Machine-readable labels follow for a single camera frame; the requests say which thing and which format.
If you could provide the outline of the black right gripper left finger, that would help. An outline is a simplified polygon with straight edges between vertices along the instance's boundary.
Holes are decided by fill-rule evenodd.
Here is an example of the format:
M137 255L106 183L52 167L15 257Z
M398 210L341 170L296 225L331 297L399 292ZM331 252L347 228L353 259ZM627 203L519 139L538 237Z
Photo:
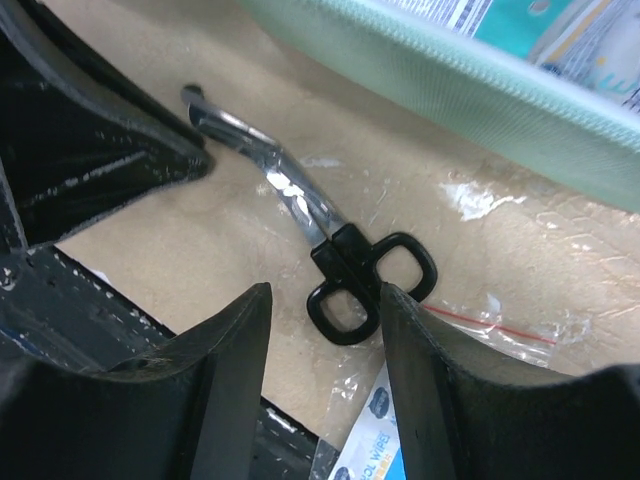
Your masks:
M1 363L5 479L245 479L263 384L272 289L108 371L29 354Z

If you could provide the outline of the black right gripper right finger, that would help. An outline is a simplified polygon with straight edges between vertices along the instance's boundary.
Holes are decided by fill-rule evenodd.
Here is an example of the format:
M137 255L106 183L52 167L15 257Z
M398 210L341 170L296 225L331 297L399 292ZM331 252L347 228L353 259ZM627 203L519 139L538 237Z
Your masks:
M635 479L639 368L561 374L381 291L386 364L410 479Z

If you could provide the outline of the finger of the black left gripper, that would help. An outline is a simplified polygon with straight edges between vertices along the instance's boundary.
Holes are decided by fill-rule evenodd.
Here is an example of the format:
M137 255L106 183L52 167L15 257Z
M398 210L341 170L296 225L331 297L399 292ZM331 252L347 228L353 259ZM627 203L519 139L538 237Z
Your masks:
M40 248L207 176L203 138L38 1L1 5L1 244Z

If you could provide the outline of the black handled scissors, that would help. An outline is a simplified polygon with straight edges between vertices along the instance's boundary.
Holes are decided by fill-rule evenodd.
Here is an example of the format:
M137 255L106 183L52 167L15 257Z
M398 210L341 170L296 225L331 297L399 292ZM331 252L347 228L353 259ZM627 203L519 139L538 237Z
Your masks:
M309 294L306 309L312 323L329 342L356 345L376 332L380 325L382 285L378 263L395 248L404 248L420 267L420 280L408 295L421 302L434 290L437 267L415 237L394 232L376 243L370 242L356 224L343 218L279 141L209 103L197 85L184 86L181 100L192 126L200 134L248 158L261 171L305 236L311 247L310 257L324 276L324 281ZM324 311L328 298L339 291L349 293L366 314L364 322L354 329L339 329Z

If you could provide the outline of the mint green medicine case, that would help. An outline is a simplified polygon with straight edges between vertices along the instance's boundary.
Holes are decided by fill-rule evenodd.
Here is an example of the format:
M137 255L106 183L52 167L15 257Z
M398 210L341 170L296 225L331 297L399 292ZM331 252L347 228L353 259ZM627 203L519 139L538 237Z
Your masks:
M639 118L479 41L380 1L249 1L269 34L508 160L639 208Z

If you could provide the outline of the teal header clear packet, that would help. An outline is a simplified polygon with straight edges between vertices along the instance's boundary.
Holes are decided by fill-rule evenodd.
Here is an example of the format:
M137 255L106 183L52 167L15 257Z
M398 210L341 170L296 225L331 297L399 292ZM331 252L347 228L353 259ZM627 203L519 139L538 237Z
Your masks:
M453 28L639 111L637 1L470 1Z

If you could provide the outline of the small blue white sachet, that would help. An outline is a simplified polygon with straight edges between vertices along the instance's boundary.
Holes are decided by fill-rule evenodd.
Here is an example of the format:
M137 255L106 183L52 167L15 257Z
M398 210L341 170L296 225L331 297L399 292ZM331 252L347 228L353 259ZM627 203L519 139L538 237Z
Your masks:
M332 479L580 479L589 435L566 375L382 293L385 366Z

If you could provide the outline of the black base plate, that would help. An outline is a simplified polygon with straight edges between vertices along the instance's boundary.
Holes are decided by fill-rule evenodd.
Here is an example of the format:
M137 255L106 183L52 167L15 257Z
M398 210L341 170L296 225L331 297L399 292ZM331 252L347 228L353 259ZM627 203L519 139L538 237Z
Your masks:
M1 258L1 363L29 354L70 371L108 371L180 334L59 249ZM245 479L305 479L317 437L260 396Z

